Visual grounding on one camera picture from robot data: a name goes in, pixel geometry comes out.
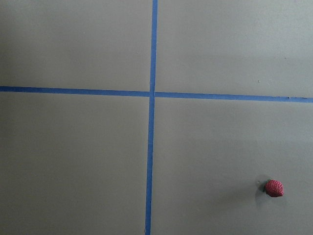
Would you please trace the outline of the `red strawberry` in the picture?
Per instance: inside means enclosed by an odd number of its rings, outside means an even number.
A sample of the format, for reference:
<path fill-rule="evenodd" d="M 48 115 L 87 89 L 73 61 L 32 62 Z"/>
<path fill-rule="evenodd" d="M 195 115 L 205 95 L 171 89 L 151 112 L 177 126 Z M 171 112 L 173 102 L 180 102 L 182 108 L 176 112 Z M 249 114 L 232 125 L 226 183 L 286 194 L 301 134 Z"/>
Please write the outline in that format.
<path fill-rule="evenodd" d="M 284 196 L 284 186 L 280 181 L 270 179 L 264 184 L 264 192 L 270 197 Z"/>

